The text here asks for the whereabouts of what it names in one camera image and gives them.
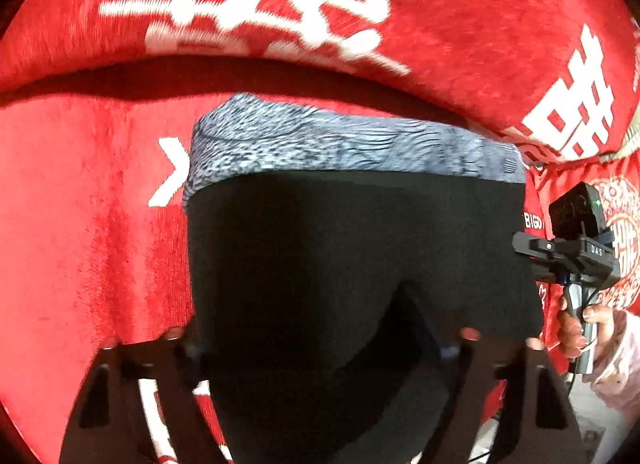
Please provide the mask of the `red embroidered cushion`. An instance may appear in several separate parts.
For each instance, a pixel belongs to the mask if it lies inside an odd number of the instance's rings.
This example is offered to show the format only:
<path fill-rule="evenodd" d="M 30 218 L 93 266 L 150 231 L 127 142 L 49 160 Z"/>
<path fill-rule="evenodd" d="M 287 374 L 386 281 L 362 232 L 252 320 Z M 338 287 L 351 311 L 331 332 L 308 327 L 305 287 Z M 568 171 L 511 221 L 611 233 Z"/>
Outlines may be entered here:
<path fill-rule="evenodd" d="M 549 205 L 579 183 L 597 188 L 606 224 L 614 232 L 620 281 L 600 293 L 599 301 L 615 309 L 639 312 L 639 154 L 604 163 L 580 162 L 532 167 L 527 173 L 525 224 L 529 231 L 554 237 Z"/>

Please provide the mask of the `red sofa cover white characters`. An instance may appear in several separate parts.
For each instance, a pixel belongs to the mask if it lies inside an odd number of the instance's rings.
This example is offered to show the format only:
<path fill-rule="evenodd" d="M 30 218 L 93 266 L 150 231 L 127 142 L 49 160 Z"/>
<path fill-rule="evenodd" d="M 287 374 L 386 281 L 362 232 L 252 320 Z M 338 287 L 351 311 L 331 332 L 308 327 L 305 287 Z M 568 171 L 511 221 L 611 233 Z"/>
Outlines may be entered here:
<path fill-rule="evenodd" d="M 599 162 L 639 105 L 624 0 L 5 0 L 1 416 L 60 461 L 103 342 L 193 329 L 193 128 L 239 94 L 466 129 L 528 170 Z"/>

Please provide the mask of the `black pants grey patterned waistband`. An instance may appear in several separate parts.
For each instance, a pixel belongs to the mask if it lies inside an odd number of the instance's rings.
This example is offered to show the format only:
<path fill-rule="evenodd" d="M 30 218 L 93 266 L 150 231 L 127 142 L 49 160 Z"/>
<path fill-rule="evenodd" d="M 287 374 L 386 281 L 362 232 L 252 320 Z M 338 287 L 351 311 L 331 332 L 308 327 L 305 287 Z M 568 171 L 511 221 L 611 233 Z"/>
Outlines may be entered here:
<path fill-rule="evenodd" d="M 537 335 L 518 149 L 231 97 L 183 191 L 195 322 L 238 463 L 405 463 L 448 400 L 442 328 Z"/>

